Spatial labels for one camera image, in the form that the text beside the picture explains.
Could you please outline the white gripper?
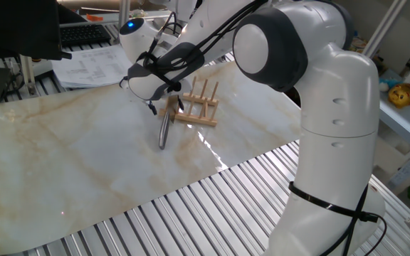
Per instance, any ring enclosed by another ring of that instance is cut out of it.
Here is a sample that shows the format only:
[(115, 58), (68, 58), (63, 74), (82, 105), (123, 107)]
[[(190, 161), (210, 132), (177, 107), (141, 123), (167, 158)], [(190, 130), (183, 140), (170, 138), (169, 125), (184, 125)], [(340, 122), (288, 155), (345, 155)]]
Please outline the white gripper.
[[(182, 86), (180, 90), (180, 95), (183, 95), (184, 93), (189, 95), (191, 93), (191, 91), (193, 90), (192, 82), (193, 82), (193, 79), (191, 77), (186, 77), (180, 80), (180, 83)], [(184, 110), (184, 104), (180, 97), (177, 97), (177, 102), (178, 102), (178, 108), (180, 110)], [(154, 106), (152, 101), (148, 102), (148, 107), (152, 111), (153, 115), (157, 115), (157, 108)]]

